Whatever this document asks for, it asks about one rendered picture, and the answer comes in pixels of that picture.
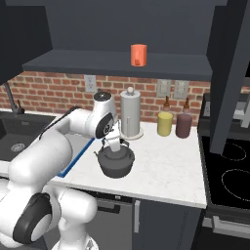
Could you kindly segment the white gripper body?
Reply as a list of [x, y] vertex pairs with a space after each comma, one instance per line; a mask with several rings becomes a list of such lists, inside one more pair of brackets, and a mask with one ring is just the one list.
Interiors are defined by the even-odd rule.
[[119, 135], [107, 135], [104, 140], [107, 142], [112, 152], [117, 152], [121, 149]]

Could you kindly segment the dark grey kettle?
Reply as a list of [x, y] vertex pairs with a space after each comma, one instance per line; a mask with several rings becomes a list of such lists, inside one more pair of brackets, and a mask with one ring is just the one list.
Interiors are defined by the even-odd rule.
[[130, 149], [130, 144], [124, 139], [120, 139], [120, 149], [112, 151], [110, 146], [103, 146], [99, 152], [95, 152], [103, 173], [110, 178], [119, 179], [127, 176], [134, 164], [135, 154]]

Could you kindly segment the orange mug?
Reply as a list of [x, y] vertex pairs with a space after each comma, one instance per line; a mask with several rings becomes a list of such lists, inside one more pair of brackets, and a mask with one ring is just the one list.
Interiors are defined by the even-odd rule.
[[146, 45], [133, 44], [131, 46], [131, 65], [146, 66]]

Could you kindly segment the dark grey base cabinet door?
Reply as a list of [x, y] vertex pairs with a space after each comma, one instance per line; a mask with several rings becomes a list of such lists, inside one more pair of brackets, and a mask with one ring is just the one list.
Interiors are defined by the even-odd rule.
[[[140, 230], [134, 233], [135, 201], [140, 200]], [[195, 250], [203, 219], [201, 208], [133, 199], [133, 250]]]

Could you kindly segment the grey paper towel roll holder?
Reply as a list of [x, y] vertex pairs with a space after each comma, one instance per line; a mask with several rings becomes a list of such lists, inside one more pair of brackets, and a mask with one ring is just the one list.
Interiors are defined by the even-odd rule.
[[120, 93], [122, 137], [133, 141], [140, 138], [144, 132], [141, 128], [141, 93], [133, 87], [128, 87]]

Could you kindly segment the yellow bottle with brown cap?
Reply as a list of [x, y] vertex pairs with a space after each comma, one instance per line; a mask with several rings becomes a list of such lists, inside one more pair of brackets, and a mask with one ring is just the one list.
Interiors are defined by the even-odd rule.
[[171, 134], [173, 114], [170, 112], [169, 97], [165, 98], [162, 110], [158, 113], [157, 134], [167, 137]]

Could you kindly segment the dark red bottle brown cap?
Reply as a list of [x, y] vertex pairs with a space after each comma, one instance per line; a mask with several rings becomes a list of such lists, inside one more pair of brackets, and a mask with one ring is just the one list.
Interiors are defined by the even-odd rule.
[[186, 99], [183, 112], [177, 116], [176, 136], [185, 139], [189, 136], [192, 116], [189, 112], [189, 99]]

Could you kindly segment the grey dishwasher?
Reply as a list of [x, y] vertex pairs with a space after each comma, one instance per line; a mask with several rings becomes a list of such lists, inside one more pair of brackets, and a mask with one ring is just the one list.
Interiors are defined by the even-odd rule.
[[97, 242], [99, 250], [132, 250], [132, 199], [128, 196], [88, 191], [97, 199], [109, 200], [120, 206], [119, 214], [97, 211], [87, 224], [87, 231]]

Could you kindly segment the black sink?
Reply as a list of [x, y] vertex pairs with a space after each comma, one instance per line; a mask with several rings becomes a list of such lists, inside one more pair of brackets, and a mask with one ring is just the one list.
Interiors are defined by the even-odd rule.
[[0, 111], [0, 160], [12, 161], [40, 135], [54, 116]]

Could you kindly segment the black tap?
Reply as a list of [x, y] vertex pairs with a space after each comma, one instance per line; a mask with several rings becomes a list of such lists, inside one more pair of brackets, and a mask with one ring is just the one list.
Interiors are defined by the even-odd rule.
[[21, 103], [20, 102], [15, 103], [9, 84], [4, 83], [4, 86], [5, 86], [9, 101], [10, 101], [13, 114], [14, 115], [24, 114], [24, 109], [21, 107]]

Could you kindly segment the black stove with hob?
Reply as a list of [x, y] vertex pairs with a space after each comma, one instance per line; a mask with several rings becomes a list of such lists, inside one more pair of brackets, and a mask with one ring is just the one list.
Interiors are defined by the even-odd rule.
[[[247, 96], [236, 105], [224, 151], [210, 151], [210, 95], [203, 96], [197, 133], [207, 199], [204, 218], [250, 225], [250, 126], [240, 126]], [[201, 227], [196, 250], [250, 250], [250, 239], [214, 233]]]

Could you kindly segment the grey wall outlet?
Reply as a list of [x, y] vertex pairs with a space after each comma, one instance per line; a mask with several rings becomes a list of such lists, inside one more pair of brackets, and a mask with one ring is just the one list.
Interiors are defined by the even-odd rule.
[[165, 98], [170, 96], [171, 81], [167, 79], [158, 79], [156, 87], [156, 96], [158, 98]]
[[174, 98], [185, 100], [188, 96], [188, 86], [188, 81], [176, 80], [174, 87]]
[[84, 82], [85, 82], [85, 90], [88, 93], [97, 92], [97, 82], [95, 75], [84, 75]]

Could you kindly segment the dark grey wall cabinet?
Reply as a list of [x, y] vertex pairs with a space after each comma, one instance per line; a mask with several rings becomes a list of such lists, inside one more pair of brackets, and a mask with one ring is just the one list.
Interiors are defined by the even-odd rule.
[[[31, 0], [44, 5], [52, 49], [36, 71], [208, 81], [207, 48], [217, 6], [228, 0]], [[146, 45], [146, 66], [131, 46]]]

